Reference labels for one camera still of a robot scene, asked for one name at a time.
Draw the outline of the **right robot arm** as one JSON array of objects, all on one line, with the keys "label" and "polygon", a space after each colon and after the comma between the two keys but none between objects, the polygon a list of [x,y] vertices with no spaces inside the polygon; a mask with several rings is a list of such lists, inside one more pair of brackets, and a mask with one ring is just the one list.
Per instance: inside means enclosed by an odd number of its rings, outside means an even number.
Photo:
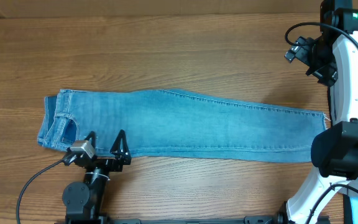
[{"label": "right robot arm", "polygon": [[331,127],[314,138],[313,168],[272,223],[328,223],[321,211],[358,178],[358,9],[351,1],[325,0],[318,27],[320,37],[298,38],[285,57],[303,62],[327,86]]}]

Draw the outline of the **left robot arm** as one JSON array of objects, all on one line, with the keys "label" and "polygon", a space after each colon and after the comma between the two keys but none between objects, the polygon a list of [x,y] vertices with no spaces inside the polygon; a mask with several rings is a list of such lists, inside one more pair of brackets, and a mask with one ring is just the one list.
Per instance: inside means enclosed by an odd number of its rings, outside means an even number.
[{"label": "left robot arm", "polygon": [[108,215],[101,212],[109,174],[121,172],[131,163],[131,154],[124,130],[120,130],[111,149],[110,158],[96,155],[96,134],[90,132],[84,140],[75,141],[68,149],[63,163],[75,164],[85,169],[81,182],[72,182],[63,191],[62,201],[66,206],[65,223],[112,223]]}]

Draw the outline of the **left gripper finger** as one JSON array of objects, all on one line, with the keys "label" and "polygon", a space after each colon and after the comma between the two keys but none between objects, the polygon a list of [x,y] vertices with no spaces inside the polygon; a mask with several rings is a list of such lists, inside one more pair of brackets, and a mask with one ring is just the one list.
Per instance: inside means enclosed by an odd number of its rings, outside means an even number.
[{"label": "left gripper finger", "polygon": [[118,160],[122,165],[131,164],[131,153],[127,145],[126,133],[121,129],[117,135],[116,140],[114,141],[110,153]]},{"label": "left gripper finger", "polygon": [[94,131],[91,131],[87,137],[85,137],[86,141],[89,141],[93,148],[96,147],[96,133]]}]

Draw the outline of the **blue denim jeans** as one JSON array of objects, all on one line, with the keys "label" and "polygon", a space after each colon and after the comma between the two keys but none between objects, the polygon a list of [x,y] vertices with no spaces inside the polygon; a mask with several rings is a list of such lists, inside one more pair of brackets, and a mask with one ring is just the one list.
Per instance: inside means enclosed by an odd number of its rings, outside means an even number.
[{"label": "blue denim jeans", "polygon": [[63,151],[94,132],[99,156],[124,131],[133,157],[309,162],[314,137],[326,129],[320,111],[184,90],[61,90],[44,105],[41,146]]}]

